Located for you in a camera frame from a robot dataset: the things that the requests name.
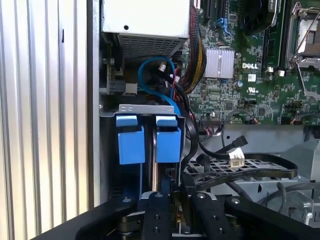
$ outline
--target metal sheet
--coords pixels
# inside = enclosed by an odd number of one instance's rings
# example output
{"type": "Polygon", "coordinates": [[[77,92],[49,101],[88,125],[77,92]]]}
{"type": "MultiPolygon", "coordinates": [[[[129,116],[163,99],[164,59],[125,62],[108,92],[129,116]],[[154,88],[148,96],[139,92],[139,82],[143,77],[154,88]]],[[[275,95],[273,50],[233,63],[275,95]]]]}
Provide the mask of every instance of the metal sheet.
{"type": "Polygon", "coordinates": [[[0,0],[0,239],[87,211],[87,1],[0,0]]]}

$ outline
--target ventilation grille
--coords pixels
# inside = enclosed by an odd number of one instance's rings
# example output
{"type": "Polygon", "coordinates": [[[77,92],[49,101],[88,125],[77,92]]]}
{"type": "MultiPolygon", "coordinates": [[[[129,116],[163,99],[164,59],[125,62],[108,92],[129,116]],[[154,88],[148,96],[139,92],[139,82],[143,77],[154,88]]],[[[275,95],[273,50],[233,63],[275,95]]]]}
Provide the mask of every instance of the ventilation grille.
{"type": "Polygon", "coordinates": [[[153,56],[171,57],[186,41],[179,38],[150,38],[118,35],[125,59],[141,59],[153,56]]]}

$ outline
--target silver heatsink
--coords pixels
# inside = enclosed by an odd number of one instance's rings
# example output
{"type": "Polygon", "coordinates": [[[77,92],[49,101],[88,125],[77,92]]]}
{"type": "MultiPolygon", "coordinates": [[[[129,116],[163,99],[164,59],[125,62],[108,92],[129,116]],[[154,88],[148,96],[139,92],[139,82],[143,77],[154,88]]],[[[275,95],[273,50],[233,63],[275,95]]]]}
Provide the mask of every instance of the silver heatsink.
{"type": "Polygon", "coordinates": [[[235,50],[211,48],[206,50],[205,78],[231,79],[234,76],[235,50]]]}

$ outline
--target motherboard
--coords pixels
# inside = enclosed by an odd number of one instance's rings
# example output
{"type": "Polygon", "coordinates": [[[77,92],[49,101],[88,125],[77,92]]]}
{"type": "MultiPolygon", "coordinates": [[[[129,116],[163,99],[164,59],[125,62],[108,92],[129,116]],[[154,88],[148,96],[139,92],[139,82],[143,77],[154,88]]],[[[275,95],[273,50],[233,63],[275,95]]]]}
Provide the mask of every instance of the motherboard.
{"type": "MultiPolygon", "coordinates": [[[[318,115],[320,98],[318,99],[317,96],[320,93],[320,72],[317,65],[315,67],[308,65],[299,69],[289,66],[285,57],[288,53],[282,50],[291,39],[292,49],[295,51],[297,41],[302,37],[301,32],[307,31],[308,24],[310,26],[313,21],[311,13],[310,19],[304,18],[298,23],[290,22],[291,12],[297,1],[267,1],[269,4],[276,5],[275,19],[272,20],[271,27],[255,32],[252,28],[250,31],[250,28],[246,28],[243,24],[247,20],[245,15],[253,14],[255,10],[254,7],[252,10],[245,10],[248,6],[244,6],[244,2],[242,0],[201,1],[198,10],[202,16],[200,32],[207,50],[207,68],[210,64],[214,64],[214,58],[211,55],[217,54],[218,58],[221,56],[224,58],[224,55],[231,52],[234,57],[229,59],[228,63],[221,61],[218,73],[210,73],[210,69],[206,69],[202,80],[189,94],[190,106],[195,117],[198,121],[221,122],[231,111],[242,109],[254,115],[259,124],[287,125],[292,124],[292,119],[300,114],[318,115]],[[293,30],[289,30],[290,23],[293,24],[293,30]],[[227,68],[227,64],[230,63],[231,67],[233,66],[231,77],[228,75],[231,70],[223,73],[227,71],[223,70],[224,65],[227,68]]],[[[317,8],[320,8],[320,1],[316,0],[302,0],[299,3],[303,9],[314,10],[314,13],[317,13],[317,8]]],[[[320,24],[318,25],[320,20],[318,19],[319,16],[316,16],[314,29],[311,29],[312,31],[303,39],[304,48],[307,49],[310,46],[310,51],[318,51],[317,41],[318,38],[320,39],[320,24]]],[[[188,63],[188,55],[189,44],[186,42],[182,50],[184,69],[188,63]]],[[[316,62],[320,59],[317,58],[317,54],[312,57],[316,62]]],[[[318,121],[318,118],[309,116],[294,124],[316,125],[318,121]]],[[[235,114],[229,123],[251,124],[242,114],[235,114]]]]}

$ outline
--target side panel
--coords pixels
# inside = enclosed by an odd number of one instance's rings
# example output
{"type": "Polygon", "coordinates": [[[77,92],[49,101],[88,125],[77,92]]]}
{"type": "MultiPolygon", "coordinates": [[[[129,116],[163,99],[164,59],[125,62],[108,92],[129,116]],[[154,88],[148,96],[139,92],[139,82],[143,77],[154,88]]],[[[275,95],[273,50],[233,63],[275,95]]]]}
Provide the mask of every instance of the side panel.
{"type": "Polygon", "coordinates": [[[89,208],[87,1],[0,0],[0,239],[89,208]]]}

